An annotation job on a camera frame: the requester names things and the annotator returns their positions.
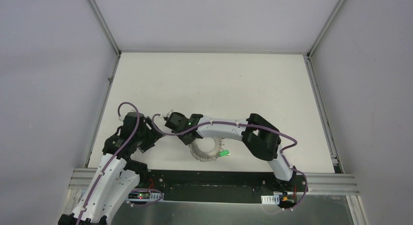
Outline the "round metal keyring disc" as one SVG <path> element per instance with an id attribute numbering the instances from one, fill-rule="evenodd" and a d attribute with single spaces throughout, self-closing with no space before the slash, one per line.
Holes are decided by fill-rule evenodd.
<path id="1" fill-rule="evenodd" d="M 223 151 L 223 139 L 220 137 L 204 137 L 195 139 L 188 145 L 191 155 L 200 162 L 215 161 Z"/>

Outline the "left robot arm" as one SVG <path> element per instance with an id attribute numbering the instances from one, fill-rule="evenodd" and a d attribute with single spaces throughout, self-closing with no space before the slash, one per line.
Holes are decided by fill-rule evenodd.
<path id="1" fill-rule="evenodd" d="M 129 112 L 123 124 L 107 138 L 95 175 L 70 214 L 61 215 L 60 225 L 110 225 L 134 188 L 148 184 L 148 166 L 132 160 L 137 150 L 145 152 L 162 138 L 143 114 Z"/>

